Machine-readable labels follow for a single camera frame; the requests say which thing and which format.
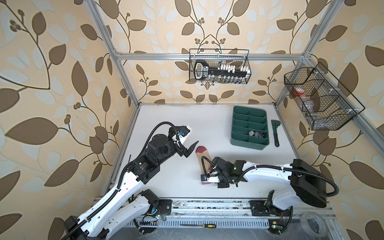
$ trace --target leaf pattern wallpaper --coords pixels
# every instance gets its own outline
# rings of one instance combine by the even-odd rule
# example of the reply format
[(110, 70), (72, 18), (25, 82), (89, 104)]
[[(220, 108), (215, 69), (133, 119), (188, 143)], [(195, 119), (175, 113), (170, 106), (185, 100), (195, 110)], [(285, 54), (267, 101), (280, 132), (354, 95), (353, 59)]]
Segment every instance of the leaf pattern wallpaper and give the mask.
[[(335, 84), (364, 104), (361, 114), (384, 134), (383, 49), (384, 2), (346, 0), (312, 58), (339, 77), (346, 89)], [(311, 131), (292, 96), (280, 111), (302, 159), (339, 186), (329, 202), (344, 234), (384, 239), (384, 157), (352, 121), (338, 131)]]
[(127, 60), (124, 68), (142, 103), (273, 103), (284, 87), (292, 61), (250, 61), (248, 84), (189, 80), (185, 61)]
[(302, 53), (330, 0), (95, 0), (123, 53)]
[(0, 22), (0, 238), (60, 239), (134, 107), (80, 1), (0, 0)]

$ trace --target black tool holder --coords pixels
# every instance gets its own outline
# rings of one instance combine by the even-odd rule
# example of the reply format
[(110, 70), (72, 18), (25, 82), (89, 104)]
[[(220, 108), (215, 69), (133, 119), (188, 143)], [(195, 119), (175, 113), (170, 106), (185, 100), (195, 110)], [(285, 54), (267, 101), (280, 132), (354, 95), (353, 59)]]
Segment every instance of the black tool holder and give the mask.
[(221, 50), (228, 53), (216, 50), (189, 50), (189, 81), (247, 84), (252, 74), (248, 61), (249, 50)]
[[(337, 86), (333, 86), (325, 74), (334, 79)], [(312, 130), (339, 130), (365, 109), (322, 63), (285, 74), (284, 84)]]

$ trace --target white table surface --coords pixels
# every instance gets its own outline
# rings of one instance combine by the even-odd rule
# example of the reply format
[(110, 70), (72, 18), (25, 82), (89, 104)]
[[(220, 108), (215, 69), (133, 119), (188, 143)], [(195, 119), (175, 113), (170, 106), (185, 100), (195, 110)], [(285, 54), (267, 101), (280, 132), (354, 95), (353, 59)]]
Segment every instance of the white table surface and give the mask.
[[(207, 148), (213, 159), (219, 156), (230, 162), (246, 160), (260, 164), (292, 163), (295, 154), (282, 126), (277, 128), (280, 147), (275, 147), (271, 120), (278, 120), (272, 105), (244, 105), (250, 108), (260, 108), (267, 112), (270, 144), (263, 150), (255, 150), (234, 146), (230, 143), (232, 113), (235, 105), (143, 105), (128, 143), (126, 153), (121, 163), (120, 172), (140, 153), (148, 135), (160, 122), (168, 121), (175, 126), (189, 125), (191, 134), (184, 142), (189, 148), (199, 140), (198, 146)], [(168, 135), (168, 125), (157, 129), (155, 134)], [(284, 185), (269, 182), (240, 182), (238, 187), (231, 184), (229, 188), (218, 189), (217, 184), (202, 185), (201, 169), (196, 154), (188, 158), (175, 154), (160, 166), (158, 172), (142, 190), (151, 189), (159, 197), (183, 198), (261, 198), (267, 197), (270, 190), (280, 190)]]

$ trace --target green storage box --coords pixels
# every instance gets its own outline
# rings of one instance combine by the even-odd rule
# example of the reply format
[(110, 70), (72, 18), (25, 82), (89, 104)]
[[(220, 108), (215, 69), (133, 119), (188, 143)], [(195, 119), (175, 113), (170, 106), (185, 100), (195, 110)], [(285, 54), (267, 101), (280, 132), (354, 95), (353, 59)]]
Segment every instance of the green storage box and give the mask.
[[(250, 131), (263, 132), (265, 137), (250, 136)], [(266, 111), (242, 106), (233, 107), (231, 144), (263, 150), (269, 144)]]

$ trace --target clear tape roll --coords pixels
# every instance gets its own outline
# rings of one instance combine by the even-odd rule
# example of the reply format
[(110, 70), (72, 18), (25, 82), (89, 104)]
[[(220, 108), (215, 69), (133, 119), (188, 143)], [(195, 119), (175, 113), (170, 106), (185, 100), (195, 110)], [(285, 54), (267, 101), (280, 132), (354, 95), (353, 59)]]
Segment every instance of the clear tape roll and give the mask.
[[(317, 225), (319, 226), (319, 232), (315, 232), (308, 223), (308, 219), (313, 219)], [(326, 237), (328, 235), (328, 226), (325, 220), (317, 213), (314, 212), (306, 212), (300, 217), (300, 224), (303, 228), (304, 232), (308, 234), (310, 237)]]

